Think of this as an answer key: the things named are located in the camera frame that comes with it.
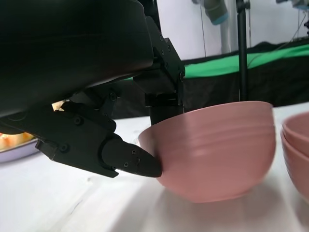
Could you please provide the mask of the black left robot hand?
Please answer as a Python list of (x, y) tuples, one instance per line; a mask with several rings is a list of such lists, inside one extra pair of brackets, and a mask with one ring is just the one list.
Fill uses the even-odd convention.
[(185, 67), (137, 0), (3, 0), (0, 131), (34, 135), (50, 160), (114, 178), (160, 177), (160, 160), (123, 141), (113, 82), (133, 78), (151, 123), (183, 113)]

